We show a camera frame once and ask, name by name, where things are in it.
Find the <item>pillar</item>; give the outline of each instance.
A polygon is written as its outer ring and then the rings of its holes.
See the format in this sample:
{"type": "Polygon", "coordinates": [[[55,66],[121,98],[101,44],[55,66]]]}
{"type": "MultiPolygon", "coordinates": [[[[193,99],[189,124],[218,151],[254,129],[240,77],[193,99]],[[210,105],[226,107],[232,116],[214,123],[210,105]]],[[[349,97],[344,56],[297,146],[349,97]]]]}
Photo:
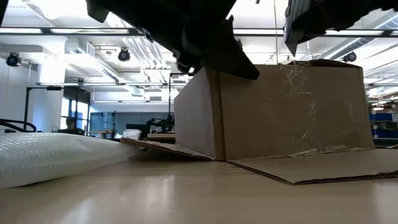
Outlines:
{"type": "MultiPolygon", "coordinates": [[[[39,64],[37,69],[38,82],[63,83],[65,81],[65,41],[52,46],[56,50],[56,58],[48,58],[39,64]]],[[[52,126],[60,127],[63,90],[47,91],[35,89],[30,92],[29,104],[32,108],[32,121],[38,131],[51,132],[52,126]]]]}

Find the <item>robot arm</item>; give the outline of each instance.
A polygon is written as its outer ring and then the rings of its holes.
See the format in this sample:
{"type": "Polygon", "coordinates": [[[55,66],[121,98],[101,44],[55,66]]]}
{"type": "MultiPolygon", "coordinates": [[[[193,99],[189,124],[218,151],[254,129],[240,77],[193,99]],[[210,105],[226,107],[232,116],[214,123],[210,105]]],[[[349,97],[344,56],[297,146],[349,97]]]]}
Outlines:
{"type": "MultiPolygon", "coordinates": [[[[202,66],[251,80],[259,72],[233,35],[236,0],[86,0],[88,14],[104,22],[109,12],[130,23],[148,40],[173,52],[183,73],[202,66]]],[[[3,18],[8,0],[0,3],[3,18]]],[[[290,0],[285,12],[285,43],[295,55],[297,45],[343,30],[375,9],[398,10],[398,0],[290,0]]]]}

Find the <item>table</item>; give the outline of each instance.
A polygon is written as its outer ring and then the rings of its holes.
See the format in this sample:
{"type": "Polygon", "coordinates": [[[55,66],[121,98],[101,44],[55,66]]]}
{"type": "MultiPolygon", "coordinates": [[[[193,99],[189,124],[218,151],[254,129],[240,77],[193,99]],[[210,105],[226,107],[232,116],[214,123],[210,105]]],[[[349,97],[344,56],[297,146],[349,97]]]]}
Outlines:
{"type": "Polygon", "coordinates": [[[148,134],[147,140],[175,144],[175,133],[148,134]]]}
{"type": "Polygon", "coordinates": [[[225,162],[147,151],[0,189],[0,223],[398,223],[398,180],[290,186],[225,162]]]}
{"type": "Polygon", "coordinates": [[[111,138],[114,138],[114,132],[113,130],[107,130],[107,131],[87,131],[86,134],[90,135],[90,134],[101,134],[101,137],[103,139],[106,139],[106,136],[108,134],[111,135],[111,138]]]}

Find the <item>fluorescent light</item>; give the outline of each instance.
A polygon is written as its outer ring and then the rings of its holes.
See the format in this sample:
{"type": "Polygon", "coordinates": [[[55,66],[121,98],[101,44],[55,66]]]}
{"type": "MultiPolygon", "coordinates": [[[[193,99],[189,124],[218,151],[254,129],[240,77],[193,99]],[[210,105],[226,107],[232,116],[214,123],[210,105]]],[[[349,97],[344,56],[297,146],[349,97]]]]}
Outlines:
{"type": "Polygon", "coordinates": [[[383,30],[326,30],[325,35],[374,35],[379,36],[383,30]]]}
{"type": "Polygon", "coordinates": [[[380,102],[377,102],[377,103],[372,103],[372,105],[374,106],[374,105],[380,105],[380,104],[385,104],[385,103],[387,103],[386,101],[380,101],[380,102]]]}
{"type": "Polygon", "coordinates": [[[168,100],[149,101],[149,100],[95,100],[93,103],[169,103],[168,100]]]}
{"type": "Polygon", "coordinates": [[[34,28],[0,28],[0,33],[12,34],[42,34],[42,30],[34,28]]]}
{"type": "Polygon", "coordinates": [[[36,83],[41,86],[78,86],[79,83],[36,83]]]}
{"type": "Polygon", "coordinates": [[[36,83],[41,86],[116,86],[118,83],[36,83]]]}
{"type": "Polygon", "coordinates": [[[119,103],[117,100],[95,100],[94,103],[119,103]]]}
{"type": "Polygon", "coordinates": [[[77,47],[77,51],[79,51],[79,52],[82,53],[82,54],[85,54],[85,53],[86,53],[83,49],[81,49],[81,48],[79,48],[79,47],[77,47]]]}
{"type": "Polygon", "coordinates": [[[234,29],[235,35],[273,35],[283,33],[282,29],[234,29]]]}
{"type": "Polygon", "coordinates": [[[117,83],[83,83],[84,86],[115,86],[117,83]]]}
{"type": "Polygon", "coordinates": [[[334,51],[334,52],[331,53],[330,55],[324,57],[324,59],[330,59],[331,57],[335,56],[335,54],[341,52],[343,49],[345,49],[345,48],[347,48],[348,46],[350,46],[351,44],[357,42],[359,39],[360,39],[360,38],[357,38],[357,39],[351,41],[350,43],[348,43],[348,44],[346,44],[346,45],[340,47],[339,49],[337,49],[336,51],[334,51]]]}
{"type": "MultiPolygon", "coordinates": [[[[168,86],[169,83],[134,83],[134,82],[126,82],[126,83],[120,83],[122,85],[131,85],[131,86],[168,86]]],[[[171,86],[186,86],[186,83],[171,83],[171,86]]]]}
{"type": "Polygon", "coordinates": [[[50,29],[54,34],[128,34],[128,29],[50,29]]]}

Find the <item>bubble wrap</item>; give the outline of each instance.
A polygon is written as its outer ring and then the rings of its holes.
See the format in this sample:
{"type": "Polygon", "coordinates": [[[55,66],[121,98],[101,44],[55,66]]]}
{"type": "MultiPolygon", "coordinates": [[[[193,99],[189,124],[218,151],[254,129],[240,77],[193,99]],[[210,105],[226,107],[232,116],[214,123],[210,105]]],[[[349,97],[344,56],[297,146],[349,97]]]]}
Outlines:
{"type": "Polygon", "coordinates": [[[0,134],[0,188],[79,174],[141,151],[120,142],[72,134],[0,134]]]}

